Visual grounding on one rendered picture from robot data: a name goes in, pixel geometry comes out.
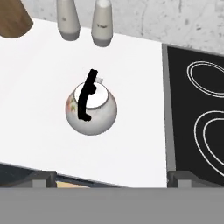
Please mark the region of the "cream shaker with grey base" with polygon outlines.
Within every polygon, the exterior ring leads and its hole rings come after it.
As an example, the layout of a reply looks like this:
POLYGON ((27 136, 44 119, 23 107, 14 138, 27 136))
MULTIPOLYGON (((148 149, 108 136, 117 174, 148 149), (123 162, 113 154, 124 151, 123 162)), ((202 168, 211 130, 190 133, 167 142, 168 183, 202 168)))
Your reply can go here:
POLYGON ((111 0, 95 0, 91 35, 96 46, 109 46, 113 38, 111 0))
POLYGON ((80 21, 74 0, 56 0, 57 24, 61 37, 75 41, 80 36, 80 21))

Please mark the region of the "brown wooden board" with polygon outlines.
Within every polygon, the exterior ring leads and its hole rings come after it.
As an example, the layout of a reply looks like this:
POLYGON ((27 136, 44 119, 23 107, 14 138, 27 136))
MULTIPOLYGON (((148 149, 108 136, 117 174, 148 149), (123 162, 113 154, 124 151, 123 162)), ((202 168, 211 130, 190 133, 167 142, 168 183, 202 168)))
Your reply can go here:
POLYGON ((0 36, 16 39, 33 26, 32 19, 21 0, 0 0, 0 36))

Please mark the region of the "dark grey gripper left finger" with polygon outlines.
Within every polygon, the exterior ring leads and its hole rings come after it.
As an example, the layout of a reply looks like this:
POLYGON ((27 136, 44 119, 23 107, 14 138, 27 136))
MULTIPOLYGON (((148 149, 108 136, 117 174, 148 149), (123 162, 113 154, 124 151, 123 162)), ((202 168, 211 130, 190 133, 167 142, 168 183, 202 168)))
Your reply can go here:
POLYGON ((22 180, 5 185, 16 188, 56 188, 56 171, 35 171, 22 180))

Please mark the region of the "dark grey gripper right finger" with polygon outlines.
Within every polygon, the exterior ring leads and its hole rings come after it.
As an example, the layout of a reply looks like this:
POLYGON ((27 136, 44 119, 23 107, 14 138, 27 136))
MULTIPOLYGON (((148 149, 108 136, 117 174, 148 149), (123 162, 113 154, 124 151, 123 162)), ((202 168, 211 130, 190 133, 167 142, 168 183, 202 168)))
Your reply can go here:
POLYGON ((167 187, 169 188, 223 188, 223 185, 218 185, 204 179, 198 178, 190 171, 168 171, 167 172, 167 187))

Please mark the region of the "dark cupboard front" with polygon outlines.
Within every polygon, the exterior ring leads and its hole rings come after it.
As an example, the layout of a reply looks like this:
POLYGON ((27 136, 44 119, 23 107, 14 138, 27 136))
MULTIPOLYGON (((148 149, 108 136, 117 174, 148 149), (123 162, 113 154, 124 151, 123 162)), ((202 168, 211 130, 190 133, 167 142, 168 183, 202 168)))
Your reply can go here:
MULTIPOLYGON (((16 182, 26 178, 33 172, 42 172, 10 164, 0 163, 0 187, 5 187, 9 183, 16 182)), ((83 178, 70 177, 57 173, 56 184, 58 188, 108 188, 113 185, 87 180, 83 178)))

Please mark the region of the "black hob with white rings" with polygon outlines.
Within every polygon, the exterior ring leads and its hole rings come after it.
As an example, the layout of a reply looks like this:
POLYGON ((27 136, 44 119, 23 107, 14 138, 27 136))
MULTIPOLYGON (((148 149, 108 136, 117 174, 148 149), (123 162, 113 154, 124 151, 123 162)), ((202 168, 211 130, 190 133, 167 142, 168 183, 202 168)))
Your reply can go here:
POLYGON ((224 187, 224 56, 162 45, 166 169, 224 187))

